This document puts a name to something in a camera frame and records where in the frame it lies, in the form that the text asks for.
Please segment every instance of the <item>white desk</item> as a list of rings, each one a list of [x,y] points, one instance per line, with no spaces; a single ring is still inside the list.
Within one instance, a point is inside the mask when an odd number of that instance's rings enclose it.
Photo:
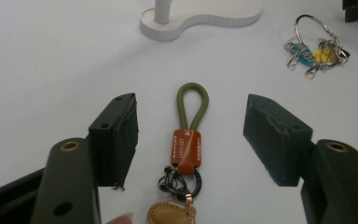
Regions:
[[[210,94],[199,128],[198,223],[306,223],[300,187],[277,187],[242,136],[246,100],[249,93],[271,98],[313,128],[313,142],[358,149],[358,22],[344,22],[341,4],[266,0],[252,26],[195,26],[164,43],[139,30],[152,0],[0,1],[0,187],[44,167],[55,143],[85,137],[114,97],[135,92],[139,144],[126,190],[100,189],[101,207],[103,223],[129,212],[146,223],[150,205],[169,198],[157,181],[179,128],[176,92],[191,81]],[[338,36],[348,63],[313,80],[305,66],[286,67],[283,45],[301,14]],[[304,35],[325,36],[301,22]],[[189,118],[199,103],[195,92],[186,95]]]

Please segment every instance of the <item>keychain charm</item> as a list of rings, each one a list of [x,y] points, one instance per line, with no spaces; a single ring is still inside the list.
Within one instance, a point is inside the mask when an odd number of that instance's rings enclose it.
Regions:
[[[147,213],[149,224],[194,224],[197,211],[194,206],[169,200],[155,203]]]
[[[200,110],[193,119],[190,128],[187,128],[187,119],[184,105],[184,94],[188,90],[197,91],[202,97]],[[149,224],[195,224],[197,210],[193,201],[200,193],[202,179],[197,171],[201,165],[200,133],[197,128],[209,104],[207,91],[197,83],[187,83],[177,94],[177,106],[180,118],[180,130],[173,133],[171,164],[166,166],[165,175],[158,180],[158,188],[168,192],[175,199],[153,204],[147,212]],[[193,175],[196,187],[191,192],[182,175]]]
[[[331,39],[320,38],[319,47],[314,51],[311,51],[310,48],[304,44],[298,31],[298,22],[304,17],[316,21],[331,37]],[[350,54],[339,44],[337,36],[330,32],[317,18],[310,15],[299,16],[295,23],[295,31],[298,43],[291,42],[284,47],[293,54],[287,67],[294,68],[298,62],[301,62],[310,67],[305,75],[313,78],[319,70],[331,69],[348,61]]]

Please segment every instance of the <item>metal ring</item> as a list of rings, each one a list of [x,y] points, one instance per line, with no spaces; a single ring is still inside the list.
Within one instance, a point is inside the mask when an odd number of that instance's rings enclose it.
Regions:
[[[197,169],[194,170],[194,176],[196,178],[196,187],[193,192],[191,192],[193,198],[199,195],[202,188],[202,178]],[[177,183],[174,187],[174,181],[180,182],[182,187],[178,189]],[[170,192],[175,195],[178,200],[186,200],[186,194],[188,193],[187,183],[181,175],[177,174],[177,168],[172,169],[169,166],[165,167],[165,175],[158,180],[158,188],[163,192]]]
[[[298,22],[304,17],[316,21],[320,26],[322,26],[322,28],[327,32],[327,34],[332,37],[332,39],[329,40],[320,38],[321,43],[319,45],[319,50],[322,52],[322,54],[323,50],[328,50],[328,56],[325,61],[322,59],[322,56],[321,59],[318,60],[312,53],[309,53],[309,51],[307,50],[307,45],[304,44],[304,41],[300,36],[298,30]],[[293,57],[290,59],[289,63],[287,64],[289,68],[296,66],[300,59],[302,59],[302,61],[307,60],[307,65],[311,66],[311,69],[306,72],[306,75],[314,75],[319,69],[333,68],[339,64],[344,64],[348,61],[350,54],[339,45],[338,38],[327,28],[327,26],[325,26],[317,18],[311,15],[299,16],[296,19],[295,32],[296,38],[299,43],[289,43],[285,46],[286,50],[294,54]]]

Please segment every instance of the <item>screw hole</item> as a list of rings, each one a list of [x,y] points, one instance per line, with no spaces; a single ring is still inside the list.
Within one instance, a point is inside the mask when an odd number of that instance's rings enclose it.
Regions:
[[[54,215],[56,217],[61,217],[69,213],[71,210],[72,210],[71,203],[61,203],[54,208]]]
[[[334,142],[330,142],[326,144],[328,148],[330,148],[331,150],[334,150],[336,152],[348,152],[348,148],[345,147],[344,145],[341,145],[340,143],[334,143]]]
[[[80,146],[80,143],[77,141],[67,142],[61,145],[60,150],[67,152],[77,149]]]
[[[100,125],[100,128],[107,128],[107,127],[109,127],[109,124],[101,124]]]

